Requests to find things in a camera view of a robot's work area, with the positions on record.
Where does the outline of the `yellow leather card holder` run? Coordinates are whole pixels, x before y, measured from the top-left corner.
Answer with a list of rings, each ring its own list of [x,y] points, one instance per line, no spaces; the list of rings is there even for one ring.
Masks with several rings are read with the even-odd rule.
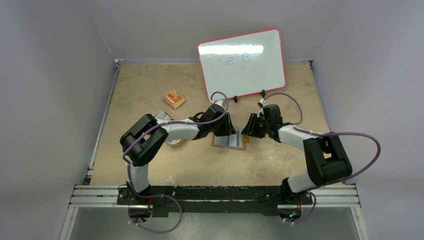
[[[242,134],[240,129],[235,130],[235,134],[226,136],[212,136],[211,146],[238,151],[245,151],[250,139]]]

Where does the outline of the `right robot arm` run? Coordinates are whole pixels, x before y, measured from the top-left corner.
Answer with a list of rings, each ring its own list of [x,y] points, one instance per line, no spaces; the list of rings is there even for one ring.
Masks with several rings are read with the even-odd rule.
[[[297,129],[284,122],[276,104],[265,105],[260,113],[252,113],[243,135],[264,138],[291,145],[304,152],[306,171],[282,180],[280,196],[288,204],[300,198],[301,193],[333,184],[352,175],[353,169],[337,135],[323,135]]]

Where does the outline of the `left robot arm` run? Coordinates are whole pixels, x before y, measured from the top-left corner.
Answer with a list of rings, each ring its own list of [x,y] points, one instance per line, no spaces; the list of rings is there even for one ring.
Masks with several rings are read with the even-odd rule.
[[[119,140],[123,160],[127,163],[130,199],[138,205],[148,201],[149,163],[164,143],[199,140],[210,133],[216,137],[236,134],[223,100],[215,101],[206,111],[184,120],[162,120],[150,113],[143,115]]]

